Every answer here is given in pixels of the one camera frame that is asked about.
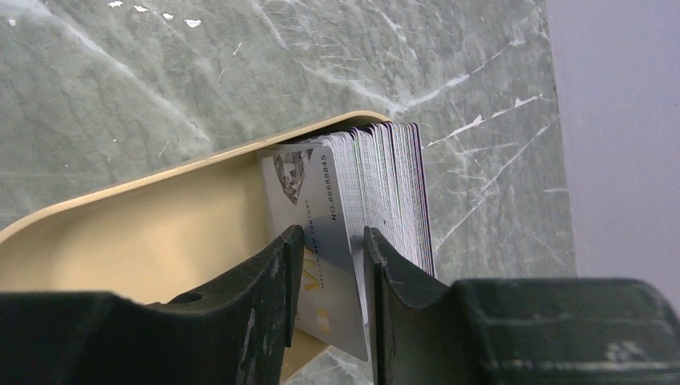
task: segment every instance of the countertop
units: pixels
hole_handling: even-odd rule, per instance
[[[422,128],[439,278],[576,273],[542,1],[0,0],[0,226],[343,112]],[[290,383],[365,383],[329,349]]]

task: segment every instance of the card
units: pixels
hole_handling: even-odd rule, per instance
[[[368,124],[258,152],[270,232],[305,229],[296,326],[367,360],[363,232],[375,227],[434,275],[417,124]]]
[[[296,327],[368,360],[334,154],[329,147],[280,146],[260,154],[272,234],[305,230]]]

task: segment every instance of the beige tray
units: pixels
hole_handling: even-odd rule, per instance
[[[39,210],[0,231],[0,290],[112,290],[169,301],[268,244],[256,150],[387,120],[350,112]],[[295,330],[281,379],[326,348]]]

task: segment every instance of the wall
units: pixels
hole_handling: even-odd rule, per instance
[[[680,309],[680,2],[548,2],[577,270]]]

